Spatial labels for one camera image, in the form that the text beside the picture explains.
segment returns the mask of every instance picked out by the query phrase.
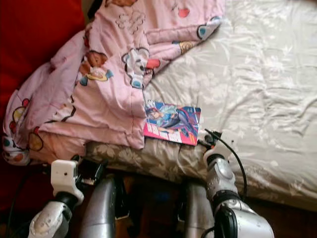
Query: white bedsheet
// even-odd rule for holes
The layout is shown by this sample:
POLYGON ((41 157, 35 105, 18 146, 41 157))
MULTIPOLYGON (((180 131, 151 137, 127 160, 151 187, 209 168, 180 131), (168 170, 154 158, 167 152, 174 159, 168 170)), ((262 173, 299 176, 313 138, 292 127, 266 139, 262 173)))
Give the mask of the white bedsheet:
MULTIPOLYGON (((249 196, 317 211, 317 4, 227 0, 219 30, 156 75, 148 99, 202 108, 204 128, 231 132, 249 196)), ((141 151, 91 143, 112 168, 204 178, 204 148, 146 139, 141 151)), ((231 165, 241 189, 237 162, 231 165)))

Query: book cover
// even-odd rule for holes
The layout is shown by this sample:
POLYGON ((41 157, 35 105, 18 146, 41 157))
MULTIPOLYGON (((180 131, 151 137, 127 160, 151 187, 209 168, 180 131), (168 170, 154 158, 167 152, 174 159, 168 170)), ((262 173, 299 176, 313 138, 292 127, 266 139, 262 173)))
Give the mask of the book cover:
POLYGON ((200 108, 148 100, 144 135, 188 145, 197 145, 200 108))

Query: pink blanket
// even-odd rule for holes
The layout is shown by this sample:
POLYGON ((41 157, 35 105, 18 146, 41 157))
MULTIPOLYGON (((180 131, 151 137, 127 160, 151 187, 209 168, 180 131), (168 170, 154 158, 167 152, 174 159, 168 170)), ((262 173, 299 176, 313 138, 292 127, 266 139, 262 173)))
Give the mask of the pink blanket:
POLYGON ((94 22, 11 96, 5 159, 71 159, 89 141, 143 148, 142 89, 222 15, 223 0, 104 0, 94 22))

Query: mattress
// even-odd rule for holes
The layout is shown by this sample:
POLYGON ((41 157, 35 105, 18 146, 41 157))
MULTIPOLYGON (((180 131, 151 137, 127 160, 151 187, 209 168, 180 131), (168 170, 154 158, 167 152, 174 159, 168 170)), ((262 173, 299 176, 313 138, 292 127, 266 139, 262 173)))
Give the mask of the mattress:
MULTIPOLYGON (((223 24, 173 61, 146 99, 201 107, 204 128, 234 133, 248 196, 317 211, 317 4, 228 0, 223 24)), ((170 181, 205 178, 205 148, 146 138, 143 150, 90 143, 109 167, 170 181)), ((230 157, 242 189, 238 163, 230 157)))

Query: bed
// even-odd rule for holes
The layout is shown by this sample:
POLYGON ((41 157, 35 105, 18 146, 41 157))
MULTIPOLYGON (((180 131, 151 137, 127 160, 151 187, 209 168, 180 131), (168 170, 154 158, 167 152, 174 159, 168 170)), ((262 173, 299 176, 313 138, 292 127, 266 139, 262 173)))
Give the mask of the bed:
MULTIPOLYGON (((144 95, 201 107, 201 139, 204 128, 234 133, 248 196, 317 211, 316 75, 316 2, 227 0, 218 31, 157 74, 144 95)), ((204 151, 146 138, 143 150, 92 142, 87 156, 179 182, 206 176, 204 151)), ((241 189, 238 163, 230 164, 241 189)))

